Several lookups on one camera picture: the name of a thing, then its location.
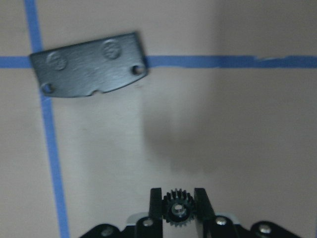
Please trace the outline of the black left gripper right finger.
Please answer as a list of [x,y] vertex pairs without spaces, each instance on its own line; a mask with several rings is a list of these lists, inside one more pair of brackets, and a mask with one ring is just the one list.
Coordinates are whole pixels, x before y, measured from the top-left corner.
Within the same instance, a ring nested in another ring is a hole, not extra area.
[[204,188],[194,188],[195,225],[199,238],[211,238],[211,222],[215,212]]

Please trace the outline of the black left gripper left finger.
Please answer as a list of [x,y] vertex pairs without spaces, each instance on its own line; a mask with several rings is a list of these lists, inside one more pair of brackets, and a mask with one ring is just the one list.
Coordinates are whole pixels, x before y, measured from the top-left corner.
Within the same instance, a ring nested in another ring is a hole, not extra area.
[[162,191],[161,188],[152,188],[150,192],[149,217],[153,221],[150,226],[153,238],[163,237],[162,227]]

